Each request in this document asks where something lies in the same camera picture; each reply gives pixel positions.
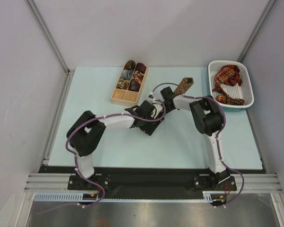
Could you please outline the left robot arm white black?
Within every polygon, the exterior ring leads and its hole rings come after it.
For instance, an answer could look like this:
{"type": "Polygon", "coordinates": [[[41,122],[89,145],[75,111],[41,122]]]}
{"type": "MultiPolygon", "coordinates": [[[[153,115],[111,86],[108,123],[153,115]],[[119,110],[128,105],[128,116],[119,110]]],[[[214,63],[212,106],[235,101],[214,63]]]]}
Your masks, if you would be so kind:
{"type": "Polygon", "coordinates": [[[151,136],[164,120],[167,110],[160,100],[144,101],[124,109],[120,113],[96,116],[85,111],[67,132],[66,149],[74,155],[78,184],[84,189],[94,186],[95,173],[92,153],[96,150],[104,132],[118,129],[139,128],[151,136]]]}

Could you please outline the red plaid tie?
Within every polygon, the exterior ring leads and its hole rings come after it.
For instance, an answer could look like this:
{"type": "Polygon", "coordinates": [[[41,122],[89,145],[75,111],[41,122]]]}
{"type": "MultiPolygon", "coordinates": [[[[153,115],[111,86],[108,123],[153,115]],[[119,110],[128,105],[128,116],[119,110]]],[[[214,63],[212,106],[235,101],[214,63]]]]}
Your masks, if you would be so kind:
{"type": "Polygon", "coordinates": [[[222,88],[221,84],[227,85],[227,79],[231,77],[234,72],[240,73],[240,69],[237,65],[226,65],[223,66],[214,77],[215,87],[213,92],[219,93],[215,100],[219,103],[226,105],[244,105],[245,101],[241,98],[232,98],[228,95],[225,90],[222,88]]]}

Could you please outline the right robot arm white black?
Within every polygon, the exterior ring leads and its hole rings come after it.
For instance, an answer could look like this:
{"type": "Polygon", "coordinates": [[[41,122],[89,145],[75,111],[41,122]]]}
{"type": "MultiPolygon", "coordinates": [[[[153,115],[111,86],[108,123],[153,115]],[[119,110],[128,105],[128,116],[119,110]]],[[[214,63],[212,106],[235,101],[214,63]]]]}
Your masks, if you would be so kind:
{"type": "Polygon", "coordinates": [[[225,114],[211,97],[176,95],[170,87],[161,90],[167,112],[175,109],[190,111],[196,129],[204,136],[209,157],[209,185],[214,190],[223,189],[230,173],[224,164],[221,132],[225,127],[225,114]]]}

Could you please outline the brown floral tie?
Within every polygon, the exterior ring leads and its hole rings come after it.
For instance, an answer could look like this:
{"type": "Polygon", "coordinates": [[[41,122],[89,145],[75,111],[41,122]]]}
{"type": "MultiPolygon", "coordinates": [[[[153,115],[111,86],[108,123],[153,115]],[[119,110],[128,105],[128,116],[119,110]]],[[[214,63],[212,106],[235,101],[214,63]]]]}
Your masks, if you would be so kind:
{"type": "Polygon", "coordinates": [[[184,94],[194,84],[193,78],[185,77],[181,80],[179,86],[174,90],[175,95],[184,94]]]}

